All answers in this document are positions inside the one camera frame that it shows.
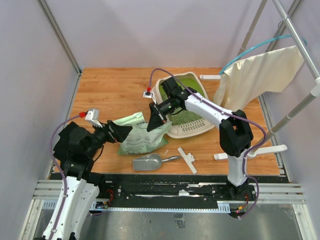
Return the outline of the green cat litter bag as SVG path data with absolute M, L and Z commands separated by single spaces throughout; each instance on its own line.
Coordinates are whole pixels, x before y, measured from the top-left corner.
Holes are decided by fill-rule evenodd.
M 168 121 L 166 124 L 148 132 L 148 123 L 142 112 L 117 119 L 114 123 L 119 126 L 132 127 L 125 141 L 119 144 L 117 154 L 122 156 L 147 154 L 165 146 L 168 141 L 164 138 L 164 135 L 172 126 L 172 122 Z

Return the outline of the metal litter scoop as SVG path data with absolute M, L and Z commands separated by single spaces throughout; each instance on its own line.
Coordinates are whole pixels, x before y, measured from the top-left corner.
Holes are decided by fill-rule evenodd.
M 133 159 L 132 167 L 134 171 L 153 171 L 161 167 L 162 163 L 180 159 L 181 156 L 174 155 L 162 158 L 156 153 L 147 154 Z

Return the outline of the white plastic bag clip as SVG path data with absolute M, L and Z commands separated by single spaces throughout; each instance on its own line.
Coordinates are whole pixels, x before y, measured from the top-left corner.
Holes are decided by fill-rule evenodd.
M 186 154 L 181 147 L 179 147 L 177 150 L 180 153 L 180 155 L 182 156 L 182 158 L 184 159 L 184 161 L 186 162 L 186 164 L 188 165 L 191 172 L 193 174 L 196 174 L 197 170 L 193 165 L 193 162 L 195 161 L 194 156 L 191 153 Z

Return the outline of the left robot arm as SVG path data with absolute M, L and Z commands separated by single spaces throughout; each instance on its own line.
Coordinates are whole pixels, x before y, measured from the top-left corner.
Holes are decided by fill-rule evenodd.
M 72 121 L 58 134 L 52 156 L 60 161 L 62 186 L 41 240 L 80 238 L 93 201 L 107 193 L 105 176 L 92 172 L 94 157 L 105 143 L 123 143 L 132 129 L 109 120 L 89 132 Z

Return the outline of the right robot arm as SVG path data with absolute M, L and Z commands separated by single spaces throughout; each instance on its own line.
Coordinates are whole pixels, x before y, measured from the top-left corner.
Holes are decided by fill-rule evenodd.
M 232 111 L 208 101 L 193 88 L 182 88 L 175 77 L 160 84 L 167 96 L 162 103 L 150 103 L 150 118 L 147 131 L 150 132 L 167 122 L 167 115 L 176 109 L 195 113 L 219 131 L 219 144 L 228 159 L 227 196 L 240 199 L 248 186 L 245 152 L 251 147 L 253 133 L 246 114 L 242 110 Z

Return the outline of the beige green litter box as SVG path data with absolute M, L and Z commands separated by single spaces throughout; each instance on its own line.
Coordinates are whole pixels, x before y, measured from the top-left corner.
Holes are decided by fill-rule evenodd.
M 208 94 L 199 78 L 194 72 L 185 72 L 175 75 L 183 85 L 191 87 L 208 99 Z M 174 115 L 168 115 L 167 120 L 171 122 L 171 127 L 167 135 L 173 139 L 184 139 L 201 135 L 215 126 L 201 116 L 186 110 L 177 109 Z

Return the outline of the cream fabric bag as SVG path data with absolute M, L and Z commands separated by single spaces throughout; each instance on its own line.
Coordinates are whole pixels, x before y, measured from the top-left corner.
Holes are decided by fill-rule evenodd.
M 237 60 L 222 71 L 213 102 L 232 111 L 244 110 L 265 92 L 282 93 L 303 63 L 295 45 Z

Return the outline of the white metal drying rack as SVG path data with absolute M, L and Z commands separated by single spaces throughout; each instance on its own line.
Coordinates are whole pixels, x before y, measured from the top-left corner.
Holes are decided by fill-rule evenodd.
M 220 72 L 220 85 L 213 96 L 213 102 L 225 109 L 238 110 L 265 92 L 281 93 L 294 79 L 303 64 L 314 76 L 316 87 L 310 94 L 279 121 L 257 144 L 244 154 L 254 158 L 258 149 L 320 95 L 320 72 L 306 49 L 307 42 L 298 35 L 291 17 L 279 0 L 273 1 L 282 22 L 287 27 L 288 37 L 294 46 L 268 51 L 243 58 L 248 52 L 240 52 Z

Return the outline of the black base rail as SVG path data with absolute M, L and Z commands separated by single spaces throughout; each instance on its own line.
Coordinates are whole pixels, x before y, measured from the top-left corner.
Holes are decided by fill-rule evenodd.
M 89 183 L 101 187 L 98 199 L 113 197 L 110 206 L 130 210 L 216 209 L 219 201 L 256 199 L 255 187 L 287 184 L 285 176 L 256 176 L 236 193 L 225 175 L 90 173 Z

